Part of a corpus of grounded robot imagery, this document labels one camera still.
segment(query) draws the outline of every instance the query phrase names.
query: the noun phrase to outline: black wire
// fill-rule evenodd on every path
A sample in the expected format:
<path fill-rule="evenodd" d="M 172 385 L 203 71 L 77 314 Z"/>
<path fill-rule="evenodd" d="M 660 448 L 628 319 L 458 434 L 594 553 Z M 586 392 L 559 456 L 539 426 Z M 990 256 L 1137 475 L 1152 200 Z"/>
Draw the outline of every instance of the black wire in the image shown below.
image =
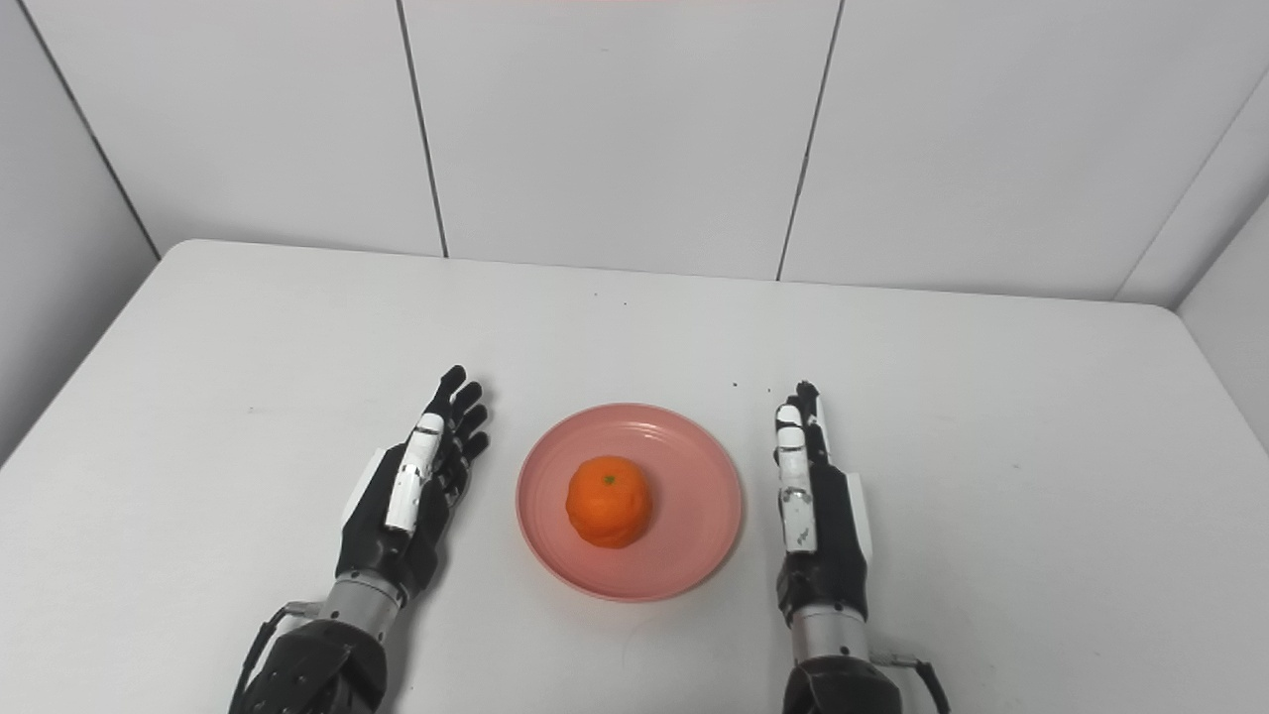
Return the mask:
<path fill-rule="evenodd" d="M 273 633 L 278 632 L 278 624 L 282 619 L 287 616 L 287 607 L 282 606 L 273 618 L 269 618 L 268 623 L 260 625 L 260 630 L 255 633 L 255 640 L 251 642 L 251 649 L 246 651 L 246 659 L 242 661 L 242 673 L 239 675 L 239 684 L 233 687 L 233 698 L 230 699 L 230 711 L 228 714 L 240 714 L 242 710 L 242 696 L 246 694 L 247 681 L 251 678 L 251 672 L 255 671 L 255 663 L 260 661 L 260 654 L 264 652 L 265 646 L 273 639 Z"/>
<path fill-rule="evenodd" d="M 917 662 L 916 676 L 921 677 L 925 682 L 925 689 L 930 690 L 930 699 L 934 700 L 934 710 L 939 714 L 950 714 L 952 705 L 948 703 L 948 695 L 943 691 L 943 685 L 939 684 L 939 676 L 934 673 L 934 665 L 929 662 Z"/>

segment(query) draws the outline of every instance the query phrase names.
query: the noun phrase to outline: pink plate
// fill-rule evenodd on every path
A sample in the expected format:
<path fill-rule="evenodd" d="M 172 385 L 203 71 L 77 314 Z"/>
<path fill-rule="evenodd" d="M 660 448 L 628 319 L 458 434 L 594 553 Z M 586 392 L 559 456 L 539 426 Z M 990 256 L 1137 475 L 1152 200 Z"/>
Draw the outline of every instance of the pink plate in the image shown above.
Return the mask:
<path fill-rule="evenodd" d="M 652 487 L 652 523 L 622 549 L 590 545 L 563 510 L 569 481 L 595 457 L 624 457 Z M 529 549 L 572 587 L 621 602 L 673 597 L 706 580 L 740 530 L 727 453 L 690 421 L 646 405 L 605 405 L 551 429 L 520 469 L 515 515 Z"/>

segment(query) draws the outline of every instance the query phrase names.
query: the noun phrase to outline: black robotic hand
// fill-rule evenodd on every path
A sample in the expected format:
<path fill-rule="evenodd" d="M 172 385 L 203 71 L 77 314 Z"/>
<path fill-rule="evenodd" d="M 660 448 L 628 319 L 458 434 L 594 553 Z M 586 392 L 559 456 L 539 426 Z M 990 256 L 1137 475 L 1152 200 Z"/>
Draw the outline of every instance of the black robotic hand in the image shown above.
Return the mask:
<path fill-rule="evenodd" d="M 489 436 L 478 432 L 489 417 L 477 405 L 480 383 L 468 383 L 461 367 L 440 379 L 424 420 L 435 416 L 443 425 L 431 460 L 430 474 L 423 476 L 418 497 L 418 525 L 411 534 L 385 525 L 393 486 L 402 468 L 409 440 L 390 449 L 374 471 L 352 516 L 344 524 L 344 540 L 335 567 L 336 577 L 346 573 L 376 573 L 400 594 L 401 606 L 423 592 L 437 571 L 437 547 L 449 524 L 453 507 L 467 491 L 471 463 L 489 446 Z M 419 434 L 415 427 L 411 438 Z"/>
<path fill-rule="evenodd" d="M 775 441 L 786 550 L 775 590 L 794 656 L 784 714 L 900 714 L 898 689 L 874 665 L 915 670 L 935 710 L 947 714 L 928 662 L 869 651 L 868 511 L 859 477 L 830 462 L 820 393 L 811 383 L 798 384 L 777 411 Z"/>
<path fill-rule="evenodd" d="M 369 714 L 383 700 L 383 638 L 431 582 L 440 536 L 489 446 L 481 387 L 454 367 L 406 441 L 383 453 L 344 523 L 335 585 L 322 604 L 289 604 L 247 653 L 230 714 Z M 286 615 L 312 621 L 282 635 L 247 686 Z"/>

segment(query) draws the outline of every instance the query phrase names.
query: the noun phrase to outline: black fingertip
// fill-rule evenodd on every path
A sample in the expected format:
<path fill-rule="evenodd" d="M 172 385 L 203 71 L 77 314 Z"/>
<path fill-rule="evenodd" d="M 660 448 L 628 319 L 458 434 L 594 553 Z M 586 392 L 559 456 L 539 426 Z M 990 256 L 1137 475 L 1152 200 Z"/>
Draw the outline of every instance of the black fingertip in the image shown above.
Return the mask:
<path fill-rule="evenodd" d="M 458 439 L 467 441 L 472 432 L 480 429 L 489 419 L 489 410 L 483 405 L 477 405 L 472 407 L 470 412 L 463 415 L 462 422 L 458 425 Z"/>
<path fill-rule="evenodd" d="M 485 432 L 476 432 L 463 446 L 463 459 L 471 463 L 473 459 L 483 454 L 486 449 L 489 449 L 489 435 Z"/>
<path fill-rule="evenodd" d="M 462 415 L 472 408 L 473 405 L 480 399 L 480 396 L 485 391 L 480 387 L 480 383 L 471 383 L 467 387 L 458 391 L 454 396 L 454 412 Z"/>
<path fill-rule="evenodd" d="M 445 377 L 440 378 L 440 389 L 453 394 L 453 392 L 464 382 L 467 382 L 467 370 L 464 370 L 462 365 L 454 365 L 453 368 L 449 368 Z"/>

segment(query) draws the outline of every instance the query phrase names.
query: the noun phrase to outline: cable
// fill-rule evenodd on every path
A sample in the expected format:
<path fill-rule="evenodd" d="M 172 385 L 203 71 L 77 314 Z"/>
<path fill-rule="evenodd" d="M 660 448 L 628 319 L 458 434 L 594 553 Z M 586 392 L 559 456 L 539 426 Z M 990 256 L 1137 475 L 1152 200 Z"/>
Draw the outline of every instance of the cable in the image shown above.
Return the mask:
<path fill-rule="evenodd" d="M 320 602 L 292 601 L 279 607 L 273 614 L 273 618 L 269 618 L 269 621 L 260 625 L 260 630 L 255 633 L 255 640 L 251 642 L 251 648 L 246 651 L 246 658 L 242 661 L 242 673 L 239 675 L 239 684 L 233 687 L 228 714 L 241 714 L 242 696 L 246 695 L 246 685 L 251 680 L 251 672 L 255 671 L 255 665 L 260 661 L 260 654 L 264 653 L 264 648 L 273 639 L 273 634 L 278 632 L 278 625 L 282 620 L 287 615 L 312 620 L 317 618 L 320 610 Z"/>
<path fill-rule="evenodd" d="M 239 675 L 239 684 L 233 687 L 233 698 L 230 699 L 230 711 L 228 714 L 240 714 L 242 710 L 242 695 L 246 694 L 246 684 L 251 678 L 251 672 L 255 671 L 256 662 L 260 661 L 260 653 L 264 652 L 265 646 L 273 639 L 273 633 L 278 632 L 278 624 L 282 619 L 287 616 L 287 606 L 283 605 L 269 618 L 269 621 L 260 625 L 260 630 L 255 633 L 255 640 L 251 642 L 251 649 L 246 651 L 246 659 L 242 661 L 242 673 Z"/>
<path fill-rule="evenodd" d="M 952 714 L 952 705 L 948 703 L 947 692 L 943 691 L 943 685 L 939 684 L 939 676 L 934 673 L 934 665 L 911 654 L 874 654 L 871 659 L 878 667 L 916 670 L 916 676 L 921 678 L 925 689 L 930 692 L 930 699 L 934 700 L 934 710 L 938 714 Z"/>
<path fill-rule="evenodd" d="M 934 700 L 934 710 L 939 714 L 950 714 L 952 705 L 948 704 L 948 695 L 943 691 L 943 685 L 939 684 L 938 675 L 934 673 L 934 665 L 929 662 L 917 662 L 916 676 L 925 682 L 925 689 L 930 690 L 930 699 Z"/>

